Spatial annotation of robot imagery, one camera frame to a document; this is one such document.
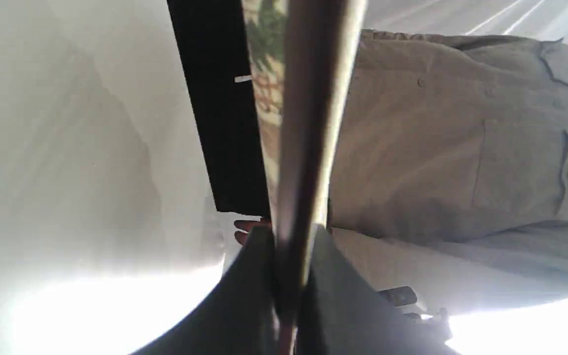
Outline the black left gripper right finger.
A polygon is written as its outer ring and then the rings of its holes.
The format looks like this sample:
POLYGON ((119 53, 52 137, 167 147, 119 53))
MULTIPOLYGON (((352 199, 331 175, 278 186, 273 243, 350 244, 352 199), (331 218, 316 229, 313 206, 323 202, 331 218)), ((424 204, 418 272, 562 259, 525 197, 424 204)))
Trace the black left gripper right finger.
POLYGON ((322 226, 298 313, 298 355, 453 355, 363 279, 322 226))

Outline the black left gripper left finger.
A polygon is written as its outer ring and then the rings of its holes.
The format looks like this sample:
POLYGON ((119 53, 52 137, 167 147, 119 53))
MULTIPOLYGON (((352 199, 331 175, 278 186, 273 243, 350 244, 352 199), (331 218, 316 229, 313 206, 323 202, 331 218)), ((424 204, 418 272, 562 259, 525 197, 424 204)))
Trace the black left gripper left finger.
POLYGON ((205 299, 139 355, 275 355, 270 228, 254 228, 205 299))

